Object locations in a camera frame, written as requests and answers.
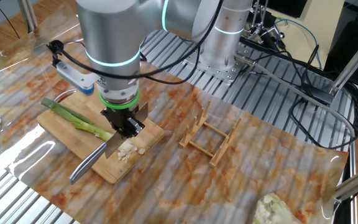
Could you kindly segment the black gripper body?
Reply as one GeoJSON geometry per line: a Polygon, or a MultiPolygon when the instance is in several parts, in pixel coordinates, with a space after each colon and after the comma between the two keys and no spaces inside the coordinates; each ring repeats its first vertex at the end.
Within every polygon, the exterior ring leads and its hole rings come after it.
{"type": "Polygon", "coordinates": [[[106,107],[101,111],[101,115],[103,115],[110,123],[122,123],[127,118],[134,118],[139,110],[138,106],[122,110],[106,107]]]}

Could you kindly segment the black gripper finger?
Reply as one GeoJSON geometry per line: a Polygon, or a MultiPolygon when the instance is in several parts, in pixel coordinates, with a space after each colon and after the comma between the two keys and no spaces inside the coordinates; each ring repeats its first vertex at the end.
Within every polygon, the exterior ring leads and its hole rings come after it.
{"type": "Polygon", "coordinates": [[[127,137],[136,137],[144,128],[145,125],[135,118],[127,118],[125,122],[127,137]]]}
{"type": "Polygon", "coordinates": [[[127,121],[113,122],[112,127],[122,136],[128,137],[127,121]]]}

